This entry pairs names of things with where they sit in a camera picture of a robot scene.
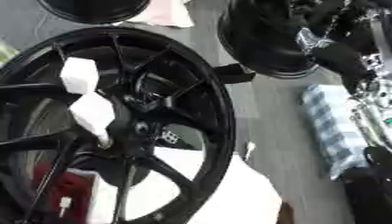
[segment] black rim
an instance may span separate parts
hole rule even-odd
[[[137,147],[128,150],[130,149],[127,147],[129,135],[125,137],[118,134],[124,132],[124,126],[121,125],[123,121],[114,122],[115,125],[109,127],[115,143],[112,148],[104,152],[97,148],[97,142],[92,136],[80,128],[75,128],[74,125],[46,135],[26,136],[23,128],[26,120],[20,116],[27,113],[25,111],[36,108],[42,98],[49,97],[56,102],[69,105],[78,97],[66,93],[65,89],[58,85],[57,74],[64,59],[68,56],[87,58],[85,53],[87,49],[94,50],[95,47],[103,46],[113,53],[111,54],[114,57],[113,63],[108,63],[115,64],[116,70],[113,79],[111,75],[107,75],[113,73],[113,67],[100,65],[102,59],[93,57],[103,80],[99,86],[99,93],[112,102],[120,102],[120,105],[132,113],[133,119],[149,124],[150,131],[143,136],[134,137],[132,132],[132,143]],[[136,53],[138,50],[145,51],[142,51],[144,56],[148,53],[148,57],[130,62],[134,58],[130,57],[129,53]],[[145,79],[146,74],[154,73],[156,68],[153,67],[158,67],[158,70],[167,68],[169,74],[184,76],[177,75],[171,79],[175,84],[171,91],[166,89],[160,92],[162,94],[158,97],[151,96],[148,95],[148,90],[140,91],[143,88],[140,87],[140,80]],[[51,74],[52,78],[48,80],[42,77],[42,71]],[[19,137],[0,143],[0,150],[59,151],[58,156],[53,160],[52,169],[38,186],[35,198],[24,215],[25,223],[29,223],[28,221],[34,216],[36,205],[42,200],[41,196],[45,195],[47,187],[69,165],[73,165],[73,161],[80,158],[122,161],[126,174],[118,189],[113,223],[186,222],[214,192],[228,168],[235,147],[234,111],[228,93],[217,81],[212,68],[200,56],[172,39],[130,28],[101,27],[73,31],[49,39],[20,54],[1,70],[0,78],[2,83],[6,84],[0,87],[2,96],[0,99],[3,102],[18,105],[23,105],[25,102],[31,104],[22,106],[23,109],[19,108],[19,113],[11,117],[10,129],[13,130],[11,133],[17,133],[14,137]],[[24,99],[26,95],[33,97],[32,100]],[[196,108],[191,107],[191,104],[196,104]],[[24,116],[32,117],[31,114],[24,114]],[[132,122],[126,122],[127,129],[131,127],[128,124],[133,123],[133,119]],[[205,161],[194,180],[186,178],[151,153],[160,131],[171,123],[200,130],[208,140]],[[123,206],[130,184],[130,180],[126,177],[134,172],[135,167],[143,167],[166,176],[179,187],[181,193],[157,211],[136,220],[126,221]]]
[[[57,9],[56,7],[53,7],[49,3],[47,3],[45,0],[38,0],[38,2],[48,11],[50,11],[53,15],[59,17],[59,18],[64,18],[69,21],[73,21],[76,23],[82,23],[82,24],[91,24],[91,25],[98,25],[98,24],[111,24],[115,22],[120,22],[124,21],[128,18],[133,18],[137,14],[141,13],[142,11],[147,8],[147,6],[150,3],[150,0],[141,0],[141,3],[137,7],[132,7],[132,8],[125,8],[121,11],[116,11],[112,15],[101,15],[101,16],[96,16],[96,17],[90,17],[88,15],[82,16],[82,15],[76,15],[73,14],[72,12],[66,12],[60,9]]]
[[[223,22],[222,22],[223,16],[220,17],[218,21],[218,39],[220,40],[220,43],[223,45],[225,50],[230,54],[231,57],[234,59],[240,61],[245,67],[250,68],[251,70],[257,71],[259,74],[265,74],[274,78],[282,79],[282,80],[294,80],[294,79],[300,79],[304,78],[310,74],[312,74],[314,71],[316,71],[319,68],[319,65],[313,64],[307,67],[305,70],[302,71],[294,71],[292,73],[289,72],[284,72],[284,71],[278,71],[276,69],[270,68],[270,67],[265,67],[263,70],[260,69],[261,65],[258,65],[258,67],[253,67],[252,63],[249,63],[246,60],[242,60],[240,57],[238,57],[235,54],[235,51],[233,47],[227,42],[225,35],[223,34]]]

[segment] wheel spoke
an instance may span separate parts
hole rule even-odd
[[[174,94],[171,96],[171,98],[172,98],[173,100],[177,100],[177,99],[180,98],[181,96],[186,95],[187,93],[189,93],[189,92],[195,90],[196,88],[199,88],[200,86],[202,86],[202,85],[204,85],[204,84],[206,84],[206,83],[207,83],[207,82],[206,82],[205,80],[198,80],[198,81],[196,81],[195,83],[193,83],[191,86],[185,87],[185,88],[182,88],[182,89],[178,90],[176,93],[174,93]]]
[[[0,151],[47,151],[58,150],[61,145],[61,139],[69,133],[69,130],[63,130],[54,134],[42,136],[28,136],[13,139],[0,143]]]
[[[37,210],[37,206],[40,201],[47,193],[49,188],[56,182],[56,180],[66,171],[67,167],[73,160],[74,153],[80,149],[80,147],[76,146],[73,143],[65,144],[65,147],[61,149],[56,158],[52,162],[52,167],[50,171],[46,173],[46,175],[42,178],[41,182],[38,185],[36,195],[28,209],[25,213],[22,223],[28,224],[29,220],[32,217],[32,214]]]
[[[122,184],[117,190],[117,197],[115,202],[115,211],[113,215],[112,224],[121,223],[125,221],[125,207],[127,204],[128,193],[133,186],[133,180],[136,175],[136,168],[132,160],[123,161],[124,174],[122,177]]]
[[[189,178],[154,155],[141,157],[137,164],[158,172],[173,181],[179,187],[181,194],[186,197],[192,197],[197,191],[196,185]]]
[[[14,102],[27,95],[51,98],[64,103],[74,102],[80,97],[78,94],[70,94],[63,87],[49,83],[30,83],[0,86],[0,101]]]
[[[126,73],[125,73],[125,63],[123,59],[123,50],[120,47],[120,44],[118,43],[118,36],[112,35],[110,36],[112,38],[112,49],[115,51],[115,57],[117,59],[117,64],[120,69],[120,77],[118,78],[118,81],[122,84],[124,84],[127,80]]]
[[[171,51],[172,51],[172,49],[169,46],[167,46],[163,51],[158,52],[158,53],[150,56],[147,60],[143,61],[139,65],[137,65],[135,67],[128,67],[128,68],[129,68],[130,72],[132,72],[133,74],[141,73],[143,70],[147,69],[152,64],[154,64],[157,61],[160,61],[162,58],[166,57]]]

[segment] chrome part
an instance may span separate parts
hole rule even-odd
[[[333,40],[329,38],[317,37],[307,27],[302,28],[298,32],[296,41],[299,44],[299,47],[304,52],[304,54],[310,54],[313,48],[315,47],[324,48],[333,43]]]

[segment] black wheel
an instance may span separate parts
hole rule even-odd
[[[83,24],[111,24],[142,12],[150,0],[38,0],[53,15]]]
[[[109,149],[100,149],[95,137],[77,127],[67,112],[80,97],[60,83],[67,57],[95,60],[98,66],[98,93],[115,107]],[[12,190],[24,208],[23,223],[42,223],[47,189],[68,167],[83,169],[91,161],[100,174],[102,165],[121,174],[113,182],[118,192],[112,223],[185,223],[221,182],[235,147],[234,111],[213,69],[187,47],[147,31],[100,27],[51,38],[9,62],[0,71],[0,81],[3,112],[10,117],[4,128],[10,140],[0,143],[0,151],[10,153]],[[172,124],[202,133],[205,160],[194,179],[154,156],[162,131]],[[32,158],[51,161],[36,188],[31,183]],[[127,177],[135,170],[134,185],[154,171],[174,182],[179,196],[144,217],[125,220]]]

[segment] white packing material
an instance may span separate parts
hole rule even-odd
[[[193,179],[204,160],[203,151],[174,150],[157,147],[155,155]],[[116,204],[117,187],[97,178],[87,224],[110,223]],[[126,219],[149,214],[179,195],[179,188],[164,176],[151,172],[145,180],[133,186],[127,198]],[[234,154],[216,192],[191,218],[189,224],[276,224],[282,199],[271,182],[250,168]]]
[[[144,11],[125,22],[180,28],[192,27],[194,22],[185,6],[189,1],[191,0],[151,0],[150,5]]]

